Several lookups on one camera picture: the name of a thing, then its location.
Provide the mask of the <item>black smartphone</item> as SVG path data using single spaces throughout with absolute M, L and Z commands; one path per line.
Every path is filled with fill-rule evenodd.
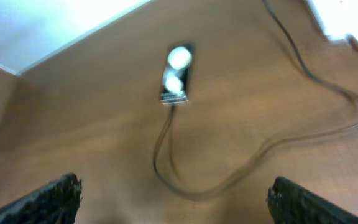
M 165 105 L 188 103 L 195 45 L 182 41 L 169 46 L 163 68 L 159 99 Z

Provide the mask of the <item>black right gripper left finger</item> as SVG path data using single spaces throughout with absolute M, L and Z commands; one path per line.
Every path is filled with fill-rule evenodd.
M 0 208 L 0 224 L 74 224 L 82 201 L 83 181 L 74 173 Z

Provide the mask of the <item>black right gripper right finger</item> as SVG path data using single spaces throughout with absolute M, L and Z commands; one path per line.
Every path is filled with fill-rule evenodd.
M 358 216 L 282 176 L 269 188 L 266 202 L 274 224 L 358 224 Z

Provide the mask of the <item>white power strip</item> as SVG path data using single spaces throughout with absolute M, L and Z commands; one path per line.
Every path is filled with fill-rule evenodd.
M 358 0 L 305 0 L 320 31 L 330 41 L 358 31 Z

